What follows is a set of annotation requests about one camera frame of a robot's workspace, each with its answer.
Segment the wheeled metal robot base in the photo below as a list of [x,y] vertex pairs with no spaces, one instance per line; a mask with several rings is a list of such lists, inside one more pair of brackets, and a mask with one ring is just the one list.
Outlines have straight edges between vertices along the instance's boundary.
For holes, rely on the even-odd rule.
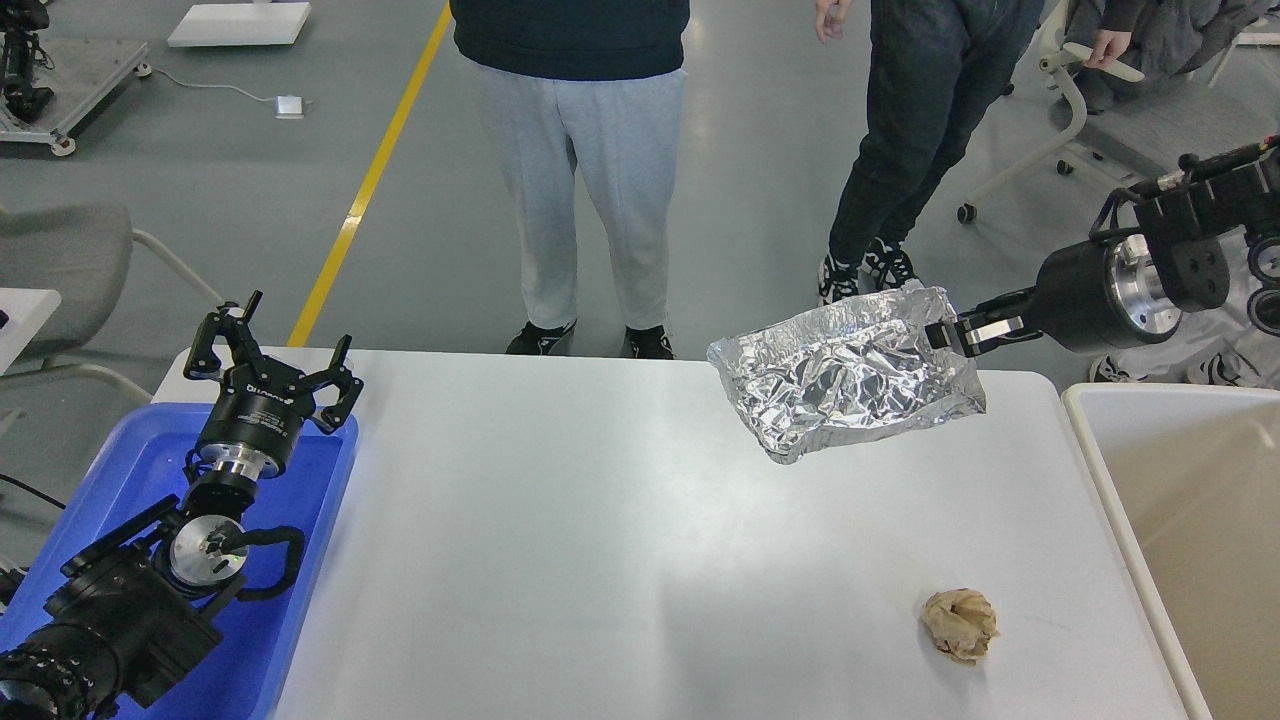
[[133,40],[52,38],[41,1],[1,3],[1,141],[33,143],[56,158],[76,151],[70,132],[128,77],[146,77],[148,46]]

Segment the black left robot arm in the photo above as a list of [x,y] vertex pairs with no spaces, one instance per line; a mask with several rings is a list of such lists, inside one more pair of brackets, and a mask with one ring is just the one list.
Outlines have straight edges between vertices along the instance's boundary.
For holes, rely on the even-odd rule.
[[3,653],[5,719],[110,719],[118,700],[148,707],[221,642],[215,616],[298,580],[306,534],[243,524],[259,482],[282,475],[305,424],[324,434],[348,420],[364,388],[340,337],[314,373],[268,356],[250,322],[261,299],[227,301],[202,319],[183,368],[220,395],[186,455],[189,487],[86,546],[61,566],[49,621]]

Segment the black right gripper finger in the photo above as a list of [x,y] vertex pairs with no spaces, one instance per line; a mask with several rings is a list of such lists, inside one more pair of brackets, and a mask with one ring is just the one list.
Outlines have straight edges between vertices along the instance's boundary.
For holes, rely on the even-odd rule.
[[1005,345],[1015,345],[1041,338],[1044,332],[1027,327],[1020,315],[995,318],[968,315],[957,320],[961,351],[966,357],[979,357]]
[[1007,318],[1014,315],[1023,315],[1023,313],[1030,306],[1030,301],[1034,299],[1036,288],[1029,287],[1024,290],[1018,290],[979,304],[974,309],[966,313],[961,313],[954,322],[942,320],[932,323],[925,327],[925,337],[929,346],[934,350],[961,350],[961,342],[957,332],[957,320],[961,316],[968,315],[991,315],[995,318]]

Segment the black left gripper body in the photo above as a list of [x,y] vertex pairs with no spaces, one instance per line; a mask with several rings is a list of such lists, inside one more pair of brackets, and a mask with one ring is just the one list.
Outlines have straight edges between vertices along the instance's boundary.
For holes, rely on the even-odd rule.
[[303,424],[315,411],[305,374],[268,357],[262,370],[236,364],[221,378],[221,393],[205,423],[195,452],[207,462],[229,459],[239,446],[259,455],[262,478],[283,474],[298,446]]

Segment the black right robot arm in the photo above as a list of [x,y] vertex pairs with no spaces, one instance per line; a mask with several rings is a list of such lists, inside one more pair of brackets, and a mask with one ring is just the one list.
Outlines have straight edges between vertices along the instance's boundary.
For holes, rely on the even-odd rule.
[[1075,354],[1170,340],[1188,313],[1221,307],[1230,274],[1220,240],[1244,231],[1260,287],[1251,323],[1277,333],[1277,138],[1212,158],[1187,154],[1174,173],[1111,192],[1085,241],[1060,249],[1036,283],[928,325],[934,348],[968,357],[1048,336]]

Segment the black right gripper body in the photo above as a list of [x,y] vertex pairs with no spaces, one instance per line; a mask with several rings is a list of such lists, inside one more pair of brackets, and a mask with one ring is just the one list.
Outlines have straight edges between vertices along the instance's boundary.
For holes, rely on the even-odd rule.
[[1143,234],[1061,249],[1037,275],[1033,328],[1076,354],[1162,343],[1181,319]]

